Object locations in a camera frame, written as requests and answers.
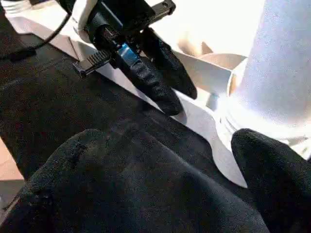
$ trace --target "blue component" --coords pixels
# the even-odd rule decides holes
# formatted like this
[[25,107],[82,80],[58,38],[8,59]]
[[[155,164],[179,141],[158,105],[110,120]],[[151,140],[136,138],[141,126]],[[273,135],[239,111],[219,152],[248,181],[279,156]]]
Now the blue component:
[[126,43],[124,43],[117,51],[117,54],[129,67],[134,65],[139,60],[139,56]]

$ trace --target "black cloth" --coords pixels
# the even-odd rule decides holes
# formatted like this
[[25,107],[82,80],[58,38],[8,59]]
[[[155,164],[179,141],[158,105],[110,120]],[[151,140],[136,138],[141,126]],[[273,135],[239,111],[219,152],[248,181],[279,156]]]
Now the black cloth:
[[13,209],[0,232],[268,232],[258,211],[197,163],[135,123],[84,131],[28,180],[19,202],[29,212],[12,224]]
[[[1,13],[0,21],[0,55],[41,42],[18,36]],[[73,62],[51,45],[25,61],[0,61],[0,135],[26,180],[68,138],[129,121],[183,159],[196,160],[204,174],[253,205],[248,190],[219,172],[205,139],[96,72],[81,79]]]
[[311,232],[311,164],[287,145],[252,130],[236,132],[231,144],[269,230]]

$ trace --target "white cylindrical container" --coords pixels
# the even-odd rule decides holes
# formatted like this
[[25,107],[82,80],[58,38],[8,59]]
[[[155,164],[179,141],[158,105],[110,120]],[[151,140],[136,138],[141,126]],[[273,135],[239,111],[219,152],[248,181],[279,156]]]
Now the white cylindrical container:
[[[226,108],[216,123],[219,138],[227,149],[231,150],[230,140],[236,130],[250,128],[288,144],[308,159],[311,155],[310,74],[310,1],[266,1],[242,82],[227,98]],[[242,177],[229,177],[232,172],[221,168],[220,171],[244,186]]]

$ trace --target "beige floor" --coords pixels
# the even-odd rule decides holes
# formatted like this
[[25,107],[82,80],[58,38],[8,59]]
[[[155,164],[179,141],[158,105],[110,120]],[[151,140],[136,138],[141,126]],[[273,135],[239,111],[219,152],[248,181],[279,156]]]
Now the beige floor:
[[11,153],[0,138],[0,216],[2,207],[10,203],[23,186],[23,180]]

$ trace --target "black cable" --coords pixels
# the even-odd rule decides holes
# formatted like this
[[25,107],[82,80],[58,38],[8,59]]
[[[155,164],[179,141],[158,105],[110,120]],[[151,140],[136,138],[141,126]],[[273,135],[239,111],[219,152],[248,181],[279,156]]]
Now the black cable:
[[51,40],[53,40],[60,33],[60,31],[65,26],[65,24],[70,19],[70,16],[71,15],[66,15],[66,17],[63,19],[63,21],[59,25],[59,27],[48,38],[46,38],[43,42],[39,43],[36,46],[29,46],[29,47],[23,48],[23,49],[21,49],[19,51],[12,52],[12,53],[4,56],[4,57],[0,57],[0,60],[9,59],[11,62],[17,62],[17,61],[23,60],[23,59],[25,59],[27,57],[36,55],[35,51],[37,49],[39,49],[42,46],[45,46],[46,44],[48,44]]

